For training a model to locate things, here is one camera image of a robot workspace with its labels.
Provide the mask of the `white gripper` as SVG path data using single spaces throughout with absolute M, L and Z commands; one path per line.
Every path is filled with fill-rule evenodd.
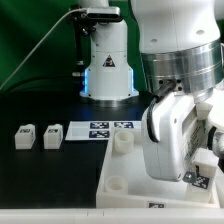
M 152 110 L 152 123 L 157 142 L 148 135 L 146 109 L 142 116 L 141 136 L 146 172 L 157 180 L 195 183 L 199 166 L 191 165 L 202 146 L 206 124 L 197 117 L 191 95 L 169 94 Z

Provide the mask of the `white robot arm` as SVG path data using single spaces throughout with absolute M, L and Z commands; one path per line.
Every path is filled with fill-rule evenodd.
M 109 0 L 79 0 L 91 62 L 81 97 L 116 106 L 138 96 L 127 53 L 127 25 Z M 198 103 L 223 79 L 215 0 L 128 0 L 139 28 L 139 51 L 152 95 L 141 134 L 145 167 L 157 180 L 188 173 L 204 133 Z

